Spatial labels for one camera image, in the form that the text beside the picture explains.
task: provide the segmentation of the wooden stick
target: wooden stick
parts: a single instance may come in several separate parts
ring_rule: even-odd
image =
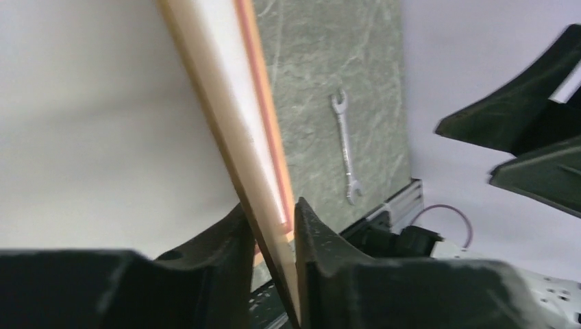
[[[273,159],[274,169],[276,172],[277,183],[280,195],[283,200],[284,212],[286,215],[286,225],[288,232],[294,228],[295,214],[295,197],[291,185],[291,176],[288,174],[286,158],[284,156],[284,147],[280,136],[280,128],[276,117],[276,109],[269,83],[266,61],[260,42],[258,24],[256,23],[256,13],[252,0],[234,0],[240,30],[244,38],[246,53],[250,62],[254,89],[260,106],[260,114],[264,130],[267,133],[269,150]]]
[[[280,225],[283,221],[274,193],[277,191],[271,190],[264,164],[242,116],[243,110],[248,109],[238,108],[231,81],[219,60],[219,40],[210,37],[211,27],[201,13],[200,3],[158,0],[289,321],[298,328],[297,271]]]

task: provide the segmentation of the black plastic part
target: black plastic part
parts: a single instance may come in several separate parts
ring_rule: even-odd
[[[3,251],[0,328],[248,328],[253,257],[240,206],[157,261]]]
[[[404,228],[394,240],[394,257],[430,257],[436,242],[443,241],[438,233],[417,226]]]
[[[373,259],[299,199],[295,244],[301,327],[542,328],[529,290],[491,260]]]
[[[510,152],[490,184],[581,217],[581,90],[549,100],[581,61],[581,25],[570,25],[528,69],[484,99],[444,118],[436,133]]]
[[[496,167],[490,184],[581,217],[581,136]]]
[[[570,25],[524,72],[484,99],[444,118],[436,133],[512,152],[522,134],[545,111],[549,97],[580,60],[581,25]]]

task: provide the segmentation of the open-end wrench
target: open-end wrench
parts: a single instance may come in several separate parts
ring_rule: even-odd
[[[359,196],[363,195],[361,184],[353,174],[353,158],[351,157],[351,146],[349,145],[349,130],[347,129],[347,93],[340,89],[341,102],[336,95],[331,95],[331,105],[337,116],[339,131],[341,133],[341,143],[343,145],[343,161],[345,162],[345,173],[347,175],[347,200],[350,204],[355,204],[353,194],[357,191]]]

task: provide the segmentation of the white wall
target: white wall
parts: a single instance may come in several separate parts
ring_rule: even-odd
[[[581,281],[581,219],[488,185],[488,172],[510,154],[433,134],[440,119],[511,80],[568,24],[581,22],[581,1],[402,3],[412,174],[423,180],[425,204],[463,210],[475,228],[475,251]],[[423,222],[465,240],[449,210],[426,213]]]
[[[0,247],[157,256],[237,202],[153,1],[0,1]]]

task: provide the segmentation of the wrench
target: wrench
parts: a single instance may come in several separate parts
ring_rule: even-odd
[[[336,95],[331,95],[331,105],[337,115],[337,122],[341,132],[341,143],[343,146],[343,161],[345,162],[345,174],[347,175],[347,200],[354,205],[353,195],[355,191],[359,196],[363,196],[363,188],[353,174],[353,164],[351,161],[351,147],[349,146],[349,130],[347,129],[347,93],[340,89],[341,102],[339,103]]]

